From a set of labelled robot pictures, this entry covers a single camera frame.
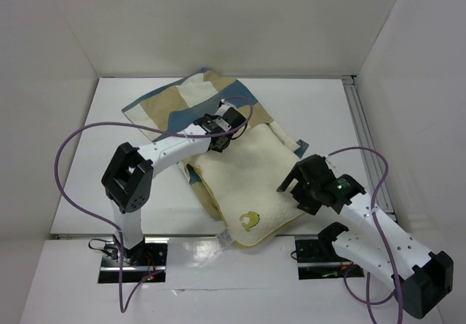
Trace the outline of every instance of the purple cable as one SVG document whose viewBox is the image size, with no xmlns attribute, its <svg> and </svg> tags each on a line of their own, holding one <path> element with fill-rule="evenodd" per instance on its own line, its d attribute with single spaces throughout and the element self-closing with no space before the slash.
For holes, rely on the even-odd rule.
<svg viewBox="0 0 466 324">
<path fill-rule="evenodd" d="M 229 97 L 226 98 L 225 100 L 231 100 L 231 99 L 243 99 L 248 102 L 249 105 L 249 115 L 248 118 L 239 126 L 235 127 L 234 129 L 230 129 L 229 131 L 226 131 L 225 133 L 215 133 L 212 135 L 187 135 L 184 133 L 171 133 L 169 131 L 163 131 L 163 130 L 158 130 L 158 129 L 153 129 L 152 127 L 147 127 L 147 126 L 142 126 L 142 125 L 136 125 L 136 124 L 128 124 L 125 122 L 94 122 L 92 124 L 85 125 L 83 127 L 80 127 L 79 129 L 75 130 L 73 133 L 71 133 L 60 145 L 60 147 L 57 150 L 57 155 L 55 156 L 55 162 L 53 165 L 53 173 L 55 176 L 55 183 L 57 184 L 58 190 L 60 191 L 61 195 L 65 200 L 70 203 L 72 206 L 74 206 L 76 209 L 81 211 L 82 213 L 85 213 L 86 215 L 92 216 L 98 220 L 101 220 L 110 226 L 113 226 L 117 231 L 120 239 L 120 258 L 119 258 L 119 276 L 118 276 L 118 291 L 119 291 L 119 309 L 121 313 L 125 313 L 129 304 L 130 300 L 133 297 L 134 292 L 149 278 L 152 277 L 153 275 L 156 275 L 160 273 L 161 271 L 155 271 L 149 275 L 146 275 L 141 279 L 141 281 L 131 290 L 130 295 L 128 296 L 128 299 L 126 300 L 126 304 L 123 304 L 123 257 L 122 255 L 125 254 L 125 247 L 123 245 L 123 233 L 122 230 L 119 228 L 117 224 L 115 224 L 113 221 L 108 220 L 107 218 L 98 215 L 97 213 L 92 213 L 89 210 L 84 209 L 82 206 L 78 205 L 73 201 L 65 192 L 65 189 L 63 188 L 63 185 L 60 181 L 60 177 L 58 175 L 58 164 L 60 162 L 60 156 L 66 147 L 66 145 L 73 139 L 75 136 L 78 134 L 82 133 L 83 131 L 90 129 L 92 127 L 97 127 L 97 126 L 121 126 L 121 127 L 134 127 L 135 129 L 139 130 L 146 130 L 146 131 L 151 131 L 153 133 L 160 133 L 163 135 L 169 135 L 173 137 L 179 137 L 179 138 L 216 138 L 216 137 L 221 137 L 225 135 L 231 135 L 232 133 L 237 132 L 239 129 L 241 129 L 243 126 L 246 126 L 249 123 L 250 118 L 253 116 L 253 104 L 251 101 L 244 97 L 244 96 L 234 96 L 234 97 Z"/>
<path fill-rule="evenodd" d="M 367 148 L 367 147 L 362 147 L 362 146 L 353 146 L 353 147 L 347 147 L 343 149 L 339 149 L 338 151 L 334 151 L 330 153 L 328 156 L 331 157 L 332 155 L 342 153 L 343 151 L 352 151 L 352 150 L 361 150 L 361 151 L 369 151 L 372 154 L 377 155 L 383 162 L 385 166 L 384 173 L 382 175 L 382 178 L 380 178 L 380 181 L 374 188 L 374 192 L 371 197 L 371 211 L 374 210 L 375 205 L 376 205 L 376 196 L 379 190 L 382 187 L 382 184 L 385 182 L 385 179 L 388 176 L 388 161 L 384 158 L 383 155 L 381 155 L 378 151 Z M 403 322 L 403 294 L 401 292 L 401 282 L 400 282 L 400 276 L 398 274 L 398 269 L 395 264 L 395 257 L 393 255 L 392 249 L 390 247 L 390 244 L 388 243 L 387 237 L 385 236 L 385 233 L 382 229 L 382 226 L 380 226 L 379 220 L 377 218 L 377 214 L 372 213 L 372 218 L 374 219 L 374 224 L 377 228 L 377 231 L 380 234 L 380 237 L 382 239 L 382 242 L 384 243 L 385 249 L 387 250 L 388 258 L 390 259 L 390 263 L 392 264 L 392 270 L 393 270 L 393 276 L 394 276 L 394 281 L 395 281 L 395 293 L 396 293 L 396 300 L 398 301 L 398 321 L 397 324 L 402 324 Z M 366 306 L 367 310 L 369 312 L 369 317 L 371 317 L 372 323 L 377 324 L 377 321 L 374 317 L 374 314 L 372 312 L 372 303 L 370 299 L 370 289 L 371 289 L 371 274 L 367 274 L 367 280 L 366 280 Z"/>
<path fill-rule="evenodd" d="M 350 286 L 348 285 L 348 274 L 350 273 L 351 269 L 355 268 L 356 266 L 352 266 L 350 267 L 349 269 L 347 269 L 347 271 L 343 274 L 343 283 L 344 283 L 344 286 L 345 288 L 348 290 L 349 294 L 354 298 L 356 299 L 357 301 L 359 301 L 361 304 L 367 304 L 367 301 L 363 300 L 363 299 L 360 299 L 358 297 L 358 295 L 356 295 L 355 293 L 352 292 Z M 389 296 L 387 296 L 385 299 L 381 300 L 381 301 L 376 301 L 376 302 L 371 302 L 371 306 L 380 306 L 381 304 L 386 304 L 391 298 L 393 297 L 393 293 L 391 293 Z"/>
</svg>

